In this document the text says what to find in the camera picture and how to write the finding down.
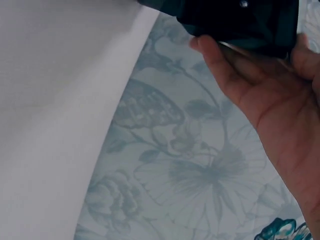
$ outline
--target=bedsheet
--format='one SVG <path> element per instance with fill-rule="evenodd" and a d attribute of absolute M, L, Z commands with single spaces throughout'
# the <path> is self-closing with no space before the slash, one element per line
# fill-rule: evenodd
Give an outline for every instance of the bedsheet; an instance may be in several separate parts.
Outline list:
<path fill-rule="evenodd" d="M 319 50 L 320 3 L 299 30 Z M 190 36 L 157 19 L 113 116 L 75 240 L 309 240 L 302 212 Z"/>

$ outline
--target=black phone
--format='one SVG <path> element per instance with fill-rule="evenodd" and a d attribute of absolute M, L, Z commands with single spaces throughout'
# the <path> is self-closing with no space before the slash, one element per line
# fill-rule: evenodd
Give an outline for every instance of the black phone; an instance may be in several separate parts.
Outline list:
<path fill-rule="evenodd" d="M 287 58 L 297 40 L 299 0 L 137 0 L 176 17 L 193 36 L 210 35 L 258 54 Z"/>

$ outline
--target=skin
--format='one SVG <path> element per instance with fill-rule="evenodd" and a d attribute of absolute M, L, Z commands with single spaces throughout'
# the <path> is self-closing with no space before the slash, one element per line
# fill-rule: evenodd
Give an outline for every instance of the skin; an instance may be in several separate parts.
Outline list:
<path fill-rule="evenodd" d="M 313 239 L 320 240 L 320 54 L 297 36 L 291 64 L 233 50 L 210 36 L 190 47 L 223 93 L 255 127 L 264 150 L 299 203 Z"/>

